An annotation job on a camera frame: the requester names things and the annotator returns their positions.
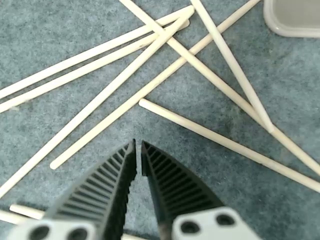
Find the blue-gray carpet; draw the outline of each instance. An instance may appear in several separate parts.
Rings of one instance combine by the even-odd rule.
[[[153,18],[188,0],[135,1]],[[246,0],[203,0],[217,24]],[[195,13],[176,39],[190,48],[207,34]],[[0,2],[0,88],[142,26],[113,0]],[[320,41],[271,32],[263,2],[223,34],[272,121],[315,159],[320,156]],[[142,50],[0,114],[0,185],[108,85]],[[316,240],[318,193],[136,105],[56,171],[50,162],[178,58],[163,46],[83,124],[0,200],[45,210],[93,163],[132,138],[146,140],[194,171],[266,240]],[[214,43],[197,57],[244,96]],[[35,86],[62,75],[49,77]],[[320,181],[277,140],[189,64],[147,96],[169,110]],[[11,224],[0,223],[4,239]],[[157,238],[148,182],[141,170],[131,187],[125,231]]]

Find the bolt hole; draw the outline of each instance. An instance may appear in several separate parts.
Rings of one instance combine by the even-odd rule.
[[[200,231],[200,228],[193,221],[185,221],[181,225],[181,231],[185,234],[195,234]]]
[[[69,233],[67,240],[86,240],[87,236],[87,230],[84,228],[77,228]]]
[[[48,226],[38,226],[34,230],[32,230],[29,239],[30,240],[43,240],[48,236],[50,229]]]
[[[235,220],[231,216],[226,214],[221,214],[217,216],[216,221],[218,222],[219,225],[222,225],[222,226],[230,226],[235,224]]]

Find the white plastic container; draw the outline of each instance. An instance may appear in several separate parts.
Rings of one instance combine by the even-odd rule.
[[[263,14],[281,36],[320,38],[320,0],[264,0]]]

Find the plastic tray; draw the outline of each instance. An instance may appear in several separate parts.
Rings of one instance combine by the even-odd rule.
[[[320,38],[320,0],[264,0],[263,13],[281,36]]]

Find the wooden dowel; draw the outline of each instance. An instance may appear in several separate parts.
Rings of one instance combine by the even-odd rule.
[[[133,14],[140,18],[145,24],[150,25],[156,33],[162,33],[164,30],[159,26],[150,16],[148,16],[141,8],[134,4],[131,0],[120,0]],[[267,131],[270,130],[261,120],[260,116],[252,108],[246,100],[244,100],[236,91],[229,87],[219,76],[212,72],[206,65],[197,59],[191,52],[185,49],[173,37],[167,42],[177,53],[184,57],[194,68],[196,68],[203,76],[205,76],[212,84],[220,89],[226,96],[235,102],[240,108],[248,113],[255,121],[257,121]],[[278,139],[286,148],[289,149],[295,156],[297,156],[306,166],[320,175],[320,165],[296,144],[294,144],[288,137],[280,132],[279,129],[273,126],[273,131],[270,133]]]
[[[17,224],[22,224],[27,219],[28,219],[27,217],[0,210],[0,221],[17,225]]]
[[[10,206],[10,211],[27,216],[32,219],[37,219],[37,220],[42,219],[43,216],[45,215],[44,211],[37,210],[28,206],[17,205],[17,204],[12,204]]]
[[[258,152],[255,152],[235,141],[232,141],[214,131],[211,131],[193,121],[190,121],[189,119],[186,119],[174,112],[171,112],[159,105],[156,105],[146,99],[141,99],[139,101],[139,105],[145,109],[148,109],[149,111],[164,117],[165,119],[168,119],[186,129],[189,129],[190,131],[199,134],[217,144],[220,144],[242,156],[247,157],[248,159],[251,159],[255,161],[258,164],[261,164],[291,180],[296,181],[297,183],[300,183],[307,188],[310,188],[318,193],[320,193],[320,183],[297,172],[292,170],[289,167],[286,167],[266,156],[261,155]]]
[[[27,217],[30,217],[32,219],[36,219],[36,220],[42,219],[43,216],[45,215],[44,211],[41,211],[41,210],[38,210],[38,209],[35,209],[35,208],[31,208],[31,207],[28,207],[28,206],[17,205],[17,204],[12,204],[10,206],[10,211],[12,211],[14,213],[18,213],[18,214],[24,215],[24,216],[27,216]],[[124,233],[122,235],[122,237],[121,237],[121,240],[145,240],[145,239],[141,238],[141,237],[128,235],[128,234]]]
[[[164,34],[160,35],[146,50],[144,50],[123,72],[121,72],[104,90],[102,90],[83,110],[81,110],[65,127],[60,130],[40,151],[28,160],[8,181],[0,187],[2,198],[13,186],[27,175],[55,146],[65,139],[79,124],[81,124],[99,105],[101,105],[117,88],[121,86],[139,67],[141,67],[194,13],[189,6]]]
[[[166,15],[160,19],[157,20],[157,23],[159,23],[161,26],[167,25],[169,23],[174,22],[177,20],[180,15],[185,11],[186,8],[182,8],[178,11],[175,11],[169,15]],[[42,71],[39,71],[31,76],[28,76],[10,86],[7,86],[0,90],[0,99],[9,96],[17,91],[20,91],[32,84],[35,84],[47,77],[50,77],[58,72],[61,72],[67,68],[70,68],[76,64],[79,64],[83,61],[86,61],[92,57],[95,57],[99,54],[102,54],[106,51],[109,51],[111,49],[114,49],[122,44],[128,43],[136,38],[139,38],[152,30],[148,26],[142,26],[135,30],[132,30],[130,32],[127,32],[119,37],[116,37],[112,40],[109,40],[103,44],[100,44],[96,47],[93,47],[87,51],[84,51],[80,54],[77,54],[73,57],[70,57],[64,61],[61,61],[55,65],[52,65]]]
[[[189,20],[187,20],[179,30],[186,28],[190,24]],[[145,46],[151,44],[153,41],[157,39],[159,35],[156,33],[153,33],[149,36],[146,36],[132,44],[129,44],[128,46],[125,46],[117,51],[114,51],[104,57],[101,57],[98,60],[95,60],[91,63],[88,63],[74,71],[71,71],[63,76],[60,76],[48,83],[45,83],[39,87],[36,87],[35,89],[32,89],[26,93],[23,93],[19,96],[16,96],[8,101],[5,101],[0,104],[0,113],[7,111],[13,107],[16,107],[20,104],[23,104],[31,99],[37,98],[53,89],[56,89],[58,87],[61,87],[67,83],[70,83],[71,81],[74,81],[86,74],[89,74],[99,68],[102,68],[118,59],[121,59],[139,49],[144,48]]]
[[[244,14],[246,14],[253,6],[255,6],[257,2],[258,0],[251,0],[245,5],[243,5],[240,9],[234,12],[230,17],[228,17],[223,23],[219,25],[218,27],[219,30],[223,32],[226,29],[228,29],[233,23],[235,23]],[[190,52],[194,55],[197,54],[205,46],[207,46],[211,41],[212,41],[212,38],[210,34],[208,34],[206,37],[200,40],[196,45],[194,45],[190,49]],[[132,108],[135,104],[137,104],[140,99],[144,98],[153,89],[155,89],[158,85],[160,85],[163,81],[165,81],[168,77],[170,77],[173,73],[175,73],[186,62],[187,62],[186,59],[184,59],[183,57],[180,57],[173,64],[167,67],[156,78],[150,81],[141,90],[139,90],[136,94],[130,97],[125,103],[123,103],[120,107],[118,107],[115,111],[113,111],[110,115],[108,115],[104,120],[102,120],[89,132],[87,132],[83,137],[81,137],[78,141],[76,141],[72,146],[70,146],[65,152],[63,152],[60,156],[58,156],[55,160],[53,160],[50,164],[50,168],[55,170],[59,166],[61,166],[77,151],[83,148],[92,139],[94,139],[97,135],[99,135],[104,129],[110,126],[114,121],[120,118],[125,112],[127,112],[130,108]]]
[[[247,76],[245,75],[244,71],[240,67],[239,63],[237,62],[235,56],[231,52],[230,48],[228,47],[227,43],[225,42],[224,38],[222,37],[221,33],[217,29],[214,21],[209,16],[207,10],[202,5],[200,0],[190,0],[194,8],[196,9],[197,13],[199,14],[200,18],[202,19],[206,29],[211,34],[213,41],[219,48],[222,56],[224,57],[225,61],[229,65],[231,71],[233,72],[235,78],[239,82],[242,90],[244,91],[246,97],[248,98],[249,102],[252,104],[255,111],[260,116],[261,120],[263,121],[266,129],[269,133],[274,130],[274,125],[271,122],[267,111],[265,110],[264,106],[262,105],[258,95],[256,94],[254,88],[250,84]]]

